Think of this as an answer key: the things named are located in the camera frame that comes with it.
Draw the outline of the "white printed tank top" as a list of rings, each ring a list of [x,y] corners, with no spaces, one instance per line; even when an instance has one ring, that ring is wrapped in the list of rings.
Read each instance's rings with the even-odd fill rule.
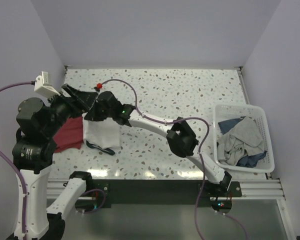
[[[111,118],[103,121],[85,120],[86,115],[82,114],[84,144],[90,149],[114,156],[115,149],[121,146],[120,126]]]

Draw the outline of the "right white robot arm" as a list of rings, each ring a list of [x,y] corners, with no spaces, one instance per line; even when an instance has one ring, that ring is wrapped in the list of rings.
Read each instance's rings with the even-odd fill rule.
[[[111,118],[118,125],[156,133],[166,138],[174,155],[190,160],[204,173],[217,196],[223,197],[231,190],[232,176],[204,153],[203,143],[198,141],[185,118],[167,120],[152,115],[146,116],[139,113],[136,106],[122,104],[110,91],[89,92],[87,105],[89,109],[84,117],[86,120],[100,122]]]

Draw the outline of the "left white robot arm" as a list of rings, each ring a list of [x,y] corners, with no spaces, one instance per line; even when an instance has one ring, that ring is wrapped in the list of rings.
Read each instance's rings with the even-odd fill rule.
[[[62,93],[49,98],[47,106],[37,97],[28,98],[18,106],[16,144],[12,149],[13,164],[19,184],[18,223],[10,240],[60,240],[66,218],[80,196],[94,190],[89,172],[73,172],[57,200],[47,207],[47,186],[57,148],[54,136],[69,118],[90,111],[97,92],[80,91],[68,84]]]

